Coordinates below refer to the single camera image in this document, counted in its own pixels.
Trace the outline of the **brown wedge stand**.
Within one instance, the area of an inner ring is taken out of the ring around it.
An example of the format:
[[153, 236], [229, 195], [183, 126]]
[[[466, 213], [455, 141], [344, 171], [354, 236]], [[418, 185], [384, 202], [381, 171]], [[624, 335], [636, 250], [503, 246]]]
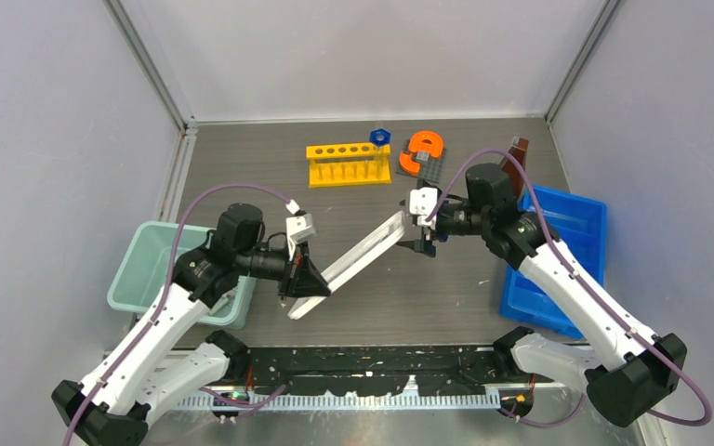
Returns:
[[[525, 168], [526, 155], [529, 147], [529, 140], [526, 138], [515, 137], [510, 145], [508, 154], [512, 156], [522, 168]], [[500, 168], [505, 172], [510, 180], [510, 184], [516, 200], [519, 200], [524, 191], [524, 181], [515, 164], [509, 159], [504, 158], [500, 163]]]

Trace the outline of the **teal plastic bin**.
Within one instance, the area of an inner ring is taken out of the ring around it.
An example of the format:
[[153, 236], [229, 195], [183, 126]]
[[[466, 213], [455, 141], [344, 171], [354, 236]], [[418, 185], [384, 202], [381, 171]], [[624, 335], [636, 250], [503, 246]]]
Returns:
[[[107, 294], [112, 309], [138, 315], [147, 311], [164, 284], [177, 228], [176, 223], [159, 221], [139, 226]], [[225, 293], [200, 323], [234, 330], [243, 328], [256, 283], [252, 277], [240, 277], [238, 285]]]

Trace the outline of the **orange curved block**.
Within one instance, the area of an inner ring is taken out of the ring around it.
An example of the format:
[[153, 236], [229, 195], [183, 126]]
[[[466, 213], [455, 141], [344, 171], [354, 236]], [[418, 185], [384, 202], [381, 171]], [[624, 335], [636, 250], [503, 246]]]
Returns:
[[438, 156], [441, 154], [442, 149], [445, 148], [443, 138], [429, 130], [416, 132], [410, 140], [412, 141], [411, 151], [428, 151], [432, 155]]

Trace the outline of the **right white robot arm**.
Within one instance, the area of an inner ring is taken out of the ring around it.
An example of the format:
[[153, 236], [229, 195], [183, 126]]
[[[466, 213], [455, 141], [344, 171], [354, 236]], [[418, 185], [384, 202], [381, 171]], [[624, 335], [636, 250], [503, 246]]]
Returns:
[[499, 165], [473, 165], [465, 180], [464, 198], [418, 181], [401, 204], [421, 236], [405, 247], [434, 256], [434, 244], [450, 236], [480, 237], [492, 254], [544, 292], [590, 345], [575, 348], [516, 328], [494, 343], [496, 374], [510, 382], [526, 373], [559, 381], [620, 427], [673, 393], [687, 356], [683, 341], [675, 334], [660, 336], [627, 313], [552, 226], [520, 208]]

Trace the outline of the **thin glass rod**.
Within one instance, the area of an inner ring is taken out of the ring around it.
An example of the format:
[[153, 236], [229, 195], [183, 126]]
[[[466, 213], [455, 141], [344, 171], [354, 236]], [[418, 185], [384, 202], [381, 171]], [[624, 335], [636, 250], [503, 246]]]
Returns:
[[386, 153], [386, 146], [376, 146], [377, 150], [377, 177], [381, 180], [384, 179], [384, 169], [385, 164], [388, 161], [388, 154]]

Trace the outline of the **blue plastic bin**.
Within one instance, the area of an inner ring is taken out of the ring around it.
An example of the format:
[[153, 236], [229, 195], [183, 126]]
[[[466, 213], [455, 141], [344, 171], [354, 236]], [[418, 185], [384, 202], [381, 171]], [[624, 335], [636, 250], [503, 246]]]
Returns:
[[[586, 271], [599, 284], [604, 284], [607, 205], [542, 186], [535, 186], [534, 191], [549, 225], [559, 233]], [[543, 291], [511, 267], [506, 268], [499, 314], [573, 339], [582, 337]]]

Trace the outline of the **yellow test tube rack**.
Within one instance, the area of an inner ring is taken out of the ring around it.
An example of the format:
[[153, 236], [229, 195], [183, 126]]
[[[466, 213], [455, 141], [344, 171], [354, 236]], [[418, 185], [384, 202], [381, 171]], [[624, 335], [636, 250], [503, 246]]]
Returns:
[[377, 177], [377, 150], [370, 142], [310, 145], [305, 155], [309, 162], [311, 189], [390, 184], [390, 145], [383, 180]]

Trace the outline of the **blue hexagonal nut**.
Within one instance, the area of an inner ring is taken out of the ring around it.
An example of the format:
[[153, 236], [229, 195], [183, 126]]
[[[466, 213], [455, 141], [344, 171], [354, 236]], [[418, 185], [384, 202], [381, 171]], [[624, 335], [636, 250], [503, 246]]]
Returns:
[[390, 132], [384, 128], [377, 128], [375, 130], [372, 130], [369, 135], [370, 143], [377, 147], [389, 145], [390, 139]]

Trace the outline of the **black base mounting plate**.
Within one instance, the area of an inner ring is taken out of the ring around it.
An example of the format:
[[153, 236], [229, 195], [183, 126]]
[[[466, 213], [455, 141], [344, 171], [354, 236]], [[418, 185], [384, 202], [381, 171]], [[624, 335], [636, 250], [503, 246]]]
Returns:
[[251, 348], [252, 385], [268, 395], [380, 397], [414, 383], [418, 394], [476, 395], [486, 385], [547, 383], [509, 364], [489, 346]]

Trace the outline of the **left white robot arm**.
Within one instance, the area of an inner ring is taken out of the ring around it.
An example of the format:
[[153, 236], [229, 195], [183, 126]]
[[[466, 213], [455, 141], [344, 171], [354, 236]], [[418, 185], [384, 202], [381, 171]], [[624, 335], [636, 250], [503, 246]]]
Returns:
[[159, 362], [241, 277], [275, 281], [282, 297], [328, 296], [327, 281], [312, 264], [307, 240], [311, 214], [296, 210], [286, 220], [286, 243], [262, 243], [263, 214], [236, 203], [195, 248], [171, 252], [171, 270], [159, 295], [112, 353], [79, 381], [63, 380], [51, 399], [67, 426], [63, 443], [78, 436], [88, 445], [138, 445], [149, 427], [199, 387], [221, 380], [240, 383], [248, 348], [217, 330], [180, 365], [161, 373]]

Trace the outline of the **grey studded base plate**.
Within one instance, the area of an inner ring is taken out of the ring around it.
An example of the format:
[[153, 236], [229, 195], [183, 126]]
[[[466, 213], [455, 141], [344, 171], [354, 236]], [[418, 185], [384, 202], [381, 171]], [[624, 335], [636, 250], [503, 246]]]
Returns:
[[444, 162], [447, 158], [447, 148], [443, 148], [438, 156], [428, 151], [411, 151], [412, 141], [406, 141], [406, 147], [399, 155], [395, 172], [399, 175], [423, 179], [437, 184], [443, 174]]

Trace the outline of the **white plastic lid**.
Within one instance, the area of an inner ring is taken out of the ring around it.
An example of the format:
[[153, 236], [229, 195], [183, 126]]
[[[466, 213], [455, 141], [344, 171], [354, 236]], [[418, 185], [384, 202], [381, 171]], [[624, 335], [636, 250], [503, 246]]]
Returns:
[[398, 211], [322, 271], [329, 283], [331, 295], [391, 249], [404, 233], [404, 212]]

